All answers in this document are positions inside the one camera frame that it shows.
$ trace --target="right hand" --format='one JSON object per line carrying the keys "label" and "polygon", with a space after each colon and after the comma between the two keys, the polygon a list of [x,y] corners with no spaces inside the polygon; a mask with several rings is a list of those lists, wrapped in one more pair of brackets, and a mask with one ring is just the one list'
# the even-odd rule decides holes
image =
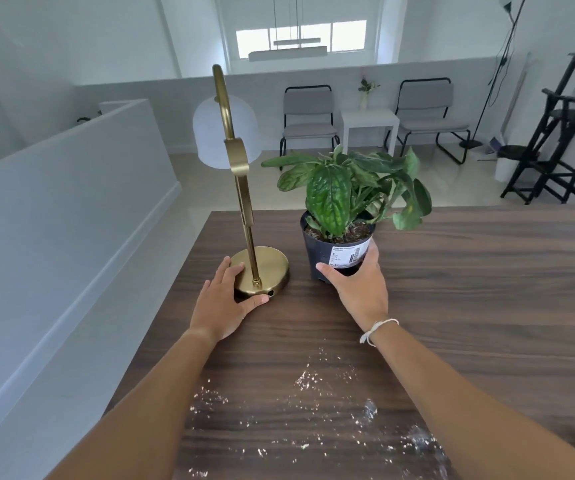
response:
{"label": "right hand", "polygon": [[330,280],[339,292],[343,306],[363,331],[376,322],[387,320],[387,287],[378,265],[378,248],[374,239],[370,242],[365,259],[353,276],[343,276],[332,266],[322,262],[316,269]]}

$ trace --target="white vase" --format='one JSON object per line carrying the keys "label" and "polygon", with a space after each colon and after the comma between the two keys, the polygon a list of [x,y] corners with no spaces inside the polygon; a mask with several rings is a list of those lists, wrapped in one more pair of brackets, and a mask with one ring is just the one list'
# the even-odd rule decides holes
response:
{"label": "white vase", "polygon": [[368,94],[366,92],[361,93],[361,104],[358,105],[358,108],[361,111],[365,111],[367,109],[367,96]]}

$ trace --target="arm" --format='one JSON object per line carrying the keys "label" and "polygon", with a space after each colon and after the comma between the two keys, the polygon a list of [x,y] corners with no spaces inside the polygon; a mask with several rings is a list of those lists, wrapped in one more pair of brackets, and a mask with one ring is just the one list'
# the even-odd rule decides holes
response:
{"label": "arm", "polygon": [[234,300],[242,264],[226,257],[197,299],[190,327],[148,375],[61,460],[48,480],[169,480],[196,381],[217,342],[267,295]]}
{"label": "arm", "polygon": [[[363,331],[388,318],[373,241],[353,276],[323,263],[316,267]],[[575,478],[571,445],[474,387],[395,322],[381,325],[370,338],[464,480]]]}

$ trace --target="black ladder shelf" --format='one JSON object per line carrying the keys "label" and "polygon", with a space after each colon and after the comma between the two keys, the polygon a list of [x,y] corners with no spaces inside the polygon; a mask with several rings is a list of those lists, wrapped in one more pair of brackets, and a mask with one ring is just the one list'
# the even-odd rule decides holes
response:
{"label": "black ladder shelf", "polygon": [[[565,71],[556,91],[543,89],[544,94],[547,95],[545,112],[532,139],[523,152],[512,178],[500,195],[501,198],[505,197],[508,192],[514,192],[528,205],[534,198],[539,197],[543,190],[547,190],[554,195],[561,203],[566,203],[571,194],[575,195],[575,167],[562,161],[563,155],[575,135],[575,109],[570,109],[570,104],[575,104],[575,97],[563,95],[563,91],[575,70],[575,54],[570,55],[572,57],[570,65]],[[556,109],[558,103],[563,104],[561,109]],[[561,137],[552,156],[548,161],[537,161],[539,150],[559,124],[561,125]],[[563,167],[565,171],[557,172],[556,167],[558,166]],[[532,188],[517,188],[515,186],[516,181],[523,173],[523,170],[528,168],[533,168],[540,173],[536,184]],[[564,195],[560,195],[560,193],[550,188],[547,185],[549,180],[562,186],[565,189]]]}

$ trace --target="soil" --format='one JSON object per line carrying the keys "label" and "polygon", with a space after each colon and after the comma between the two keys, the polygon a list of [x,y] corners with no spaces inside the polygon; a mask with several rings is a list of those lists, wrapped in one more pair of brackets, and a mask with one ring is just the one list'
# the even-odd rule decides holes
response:
{"label": "soil", "polygon": [[306,226],[304,232],[311,237],[314,237],[318,241],[331,242],[332,244],[351,244],[352,242],[363,241],[364,239],[367,239],[371,234],[369,225],[365,224],[364,222],[351,224],[343,236],[332,237],[331,239],[325,239],[323,234],[321,234],[316,229],[312,229],[310,226]]}

